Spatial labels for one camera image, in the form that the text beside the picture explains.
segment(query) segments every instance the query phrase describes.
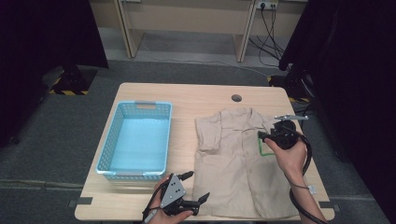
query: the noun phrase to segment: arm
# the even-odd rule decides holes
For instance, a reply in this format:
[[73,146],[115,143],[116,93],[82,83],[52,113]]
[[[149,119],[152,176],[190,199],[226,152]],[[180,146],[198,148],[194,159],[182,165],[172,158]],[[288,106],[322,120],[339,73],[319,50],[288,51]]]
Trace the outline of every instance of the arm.
[[[268,147],[275,152],[277,164],[289,180],[291,190],[297,203],[308,213],[325,221],[325,217],[321,213],[314,197],[309,192],[309,189],[306,188],[306,184],[304,182],[303,166],[306,158],[305,144],[299,140],[294,147],[284,150],[271,139],[265,138],[264,141]],[[300,218],[304,224],[315,223],[302,214],[300,214]]]

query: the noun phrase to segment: wall outlet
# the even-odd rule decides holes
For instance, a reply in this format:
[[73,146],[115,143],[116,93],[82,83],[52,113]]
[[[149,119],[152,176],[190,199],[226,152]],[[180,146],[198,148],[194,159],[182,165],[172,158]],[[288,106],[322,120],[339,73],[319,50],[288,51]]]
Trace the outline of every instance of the wall outlet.
[[264,10],[276,10],[278,3],[278,0],[260,0],[257,1],[256,7],[262,9],[262,4],[265,4]]

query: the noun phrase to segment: shirt sleeve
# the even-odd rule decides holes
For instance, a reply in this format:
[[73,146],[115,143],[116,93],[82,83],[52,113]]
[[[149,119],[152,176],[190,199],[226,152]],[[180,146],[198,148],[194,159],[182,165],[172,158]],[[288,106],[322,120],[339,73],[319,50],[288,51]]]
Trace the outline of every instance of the shirt sleeve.
[[219,149],[221,138],[221,119],[219,115],[196,119],[195,127],[200,150]]

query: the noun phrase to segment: wrist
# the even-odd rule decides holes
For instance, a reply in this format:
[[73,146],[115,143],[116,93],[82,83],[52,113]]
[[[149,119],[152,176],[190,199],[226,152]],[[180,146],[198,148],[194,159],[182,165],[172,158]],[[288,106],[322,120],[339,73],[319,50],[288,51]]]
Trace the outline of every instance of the wrist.
[[304,184],[303,172],[294,171],[285,173],[285,177],[294,184]]

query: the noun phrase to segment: hand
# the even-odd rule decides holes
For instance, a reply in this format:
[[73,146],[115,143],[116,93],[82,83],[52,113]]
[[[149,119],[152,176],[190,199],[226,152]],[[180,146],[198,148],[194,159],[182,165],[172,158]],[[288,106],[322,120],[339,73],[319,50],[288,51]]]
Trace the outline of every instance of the hand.
[[[169,176],[164,177],[158,183],[155,185],[155,189],[157,189],[161,183],[163,183],[165,180],[169,179]],[[157,194],[154,197],[154,200],[152,201],[152,204],[149,206],[150,208],[154,207],[159,207],[161,204],[161,189],[157,192]],[[177,224],[187,217],[190,217],[192,215],[192,211],[184,211],[182,213],[177,214],[174,217],[169,217],[168,215],[165,214],[165,212],[159,208],[157,211],[157,214],[149,221],[148,224]]]
[[269,138],[265,138],[264,142],[275,152],[277,164],[285,173],[288,180],[303,177],[306,146],[301,139],[292,148],[287,150],[280,148],[276,142]]

